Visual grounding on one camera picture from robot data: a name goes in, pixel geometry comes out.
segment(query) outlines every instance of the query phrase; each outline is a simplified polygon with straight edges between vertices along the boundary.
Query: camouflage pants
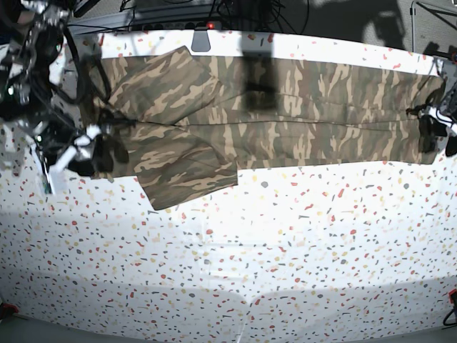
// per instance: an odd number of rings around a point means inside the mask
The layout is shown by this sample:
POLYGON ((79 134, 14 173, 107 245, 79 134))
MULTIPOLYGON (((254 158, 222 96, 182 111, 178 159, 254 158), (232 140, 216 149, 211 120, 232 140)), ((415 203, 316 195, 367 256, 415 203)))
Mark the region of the camouflage pants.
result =
POLYGON ((436 77, 248 57, 103 60, 111 104, 140 122, 121 139, 151 204, 163 209, 237 184, 237 170, 356 161, 430 164, 418 120, 436 77))

